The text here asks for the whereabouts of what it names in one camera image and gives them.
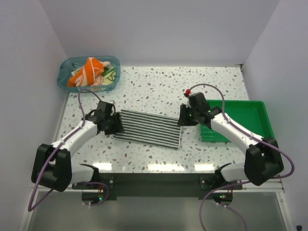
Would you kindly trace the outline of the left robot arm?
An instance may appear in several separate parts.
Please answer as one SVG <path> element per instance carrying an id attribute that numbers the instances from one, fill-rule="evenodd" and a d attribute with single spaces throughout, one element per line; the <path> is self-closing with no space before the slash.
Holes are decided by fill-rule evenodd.
<path id="1" fill-rule="evenodd" d="M 115 106 L 100 101 L 97 108 L 86 114 L 65 137 L 38 147 L 31 181 L 58 192 L 63 192 L 71 184 L 84 183 L 89 189 L 97 188 L 101 180 L 98 168 L 88 164 L 73 165 L 71 158 L 101 132 L 113 135 L 123 131 L 120 113 L 116 112 Z"/>

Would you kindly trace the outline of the green white striped towel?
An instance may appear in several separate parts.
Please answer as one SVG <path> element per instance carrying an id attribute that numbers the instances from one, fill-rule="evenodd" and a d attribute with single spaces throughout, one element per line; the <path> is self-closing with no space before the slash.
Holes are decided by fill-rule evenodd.
<path id="1" fill-rule="evenodd" d="M 120 117 L 124 131 L 115 134 L 114 138 L 165 148 L 180 147 L 178 119 L 130 110 L 121 110 Z"/>

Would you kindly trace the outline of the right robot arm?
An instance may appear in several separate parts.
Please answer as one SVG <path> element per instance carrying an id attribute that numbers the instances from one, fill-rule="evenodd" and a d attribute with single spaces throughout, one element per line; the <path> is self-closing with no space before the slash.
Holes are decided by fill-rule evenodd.
<path id="1" fill-rule="evenodd" d="M 180 105 L 179 126 L 204 125 L 226 137 L 244 154 L 243 163 L 228 163 L 215 170 L 212 189 L 225 189 L 243 180 L 260 186 L 283 171 L 281 153 L 273 137 L 264 138 L 244 128 L 231 119 L 223 108 L 210 107 L 200 92 L 188 95 L 187 99 L 186 104 Z"/>

